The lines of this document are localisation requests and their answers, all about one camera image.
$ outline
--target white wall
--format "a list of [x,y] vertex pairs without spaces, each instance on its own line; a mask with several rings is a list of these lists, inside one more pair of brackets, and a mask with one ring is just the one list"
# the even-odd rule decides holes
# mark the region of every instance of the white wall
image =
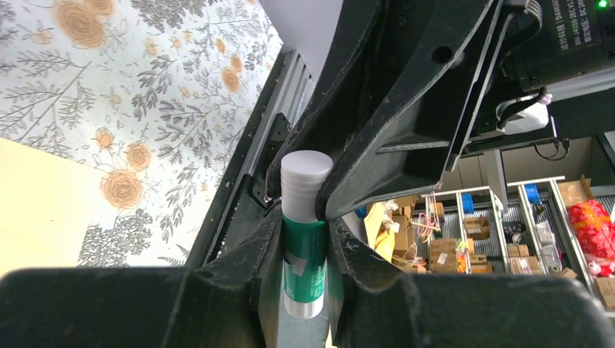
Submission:
[[284,42],[296,49],[315,79],[321,75],[342,0],[260,0]]
[[[555,153],[552,144],[539,146],[538,149],[545,156]],[[533,146],[504,151],[504,173],[509,183],[559,175],[566,176],[568,180],[576,180],[581,175],[589,175],[591,152],[592,138],[571,141],[568,157],[556,162],[540,158]],[[455,171],[445,172],[442,176],[442,190],[486,186],[487,171],[481,160],[482,155],[460,159]]]

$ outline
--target screw hole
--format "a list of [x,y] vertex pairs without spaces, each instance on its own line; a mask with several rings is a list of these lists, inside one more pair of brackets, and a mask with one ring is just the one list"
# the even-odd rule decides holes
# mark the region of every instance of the screw hole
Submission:
[[444,64],[451,58],[453,58],[453,51],[446,46],[440,46],[432,53],[432,60],[437,64]]

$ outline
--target beige sheet of paper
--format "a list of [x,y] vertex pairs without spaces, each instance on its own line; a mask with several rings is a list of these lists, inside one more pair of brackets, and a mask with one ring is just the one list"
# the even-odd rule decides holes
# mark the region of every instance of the beige sheet of paper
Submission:
[[0,278],[77,265],[103,174],[0,138]]

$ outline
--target floor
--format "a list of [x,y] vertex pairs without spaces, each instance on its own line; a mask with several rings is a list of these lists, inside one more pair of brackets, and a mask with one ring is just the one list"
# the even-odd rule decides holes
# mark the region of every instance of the floor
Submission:
[[256,0],[0,0],[0,137],[99,175],[75,264],[183,264],[280,48]]

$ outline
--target glue stick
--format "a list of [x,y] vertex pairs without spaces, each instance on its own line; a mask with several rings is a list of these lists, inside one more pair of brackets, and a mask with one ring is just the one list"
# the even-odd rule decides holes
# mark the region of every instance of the glue stick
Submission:
[[316,219],[315,200],[333,161],[322,152],[302,150],[282,158],[284,215],[284,306],[297,319],[323,309],[326,224]]

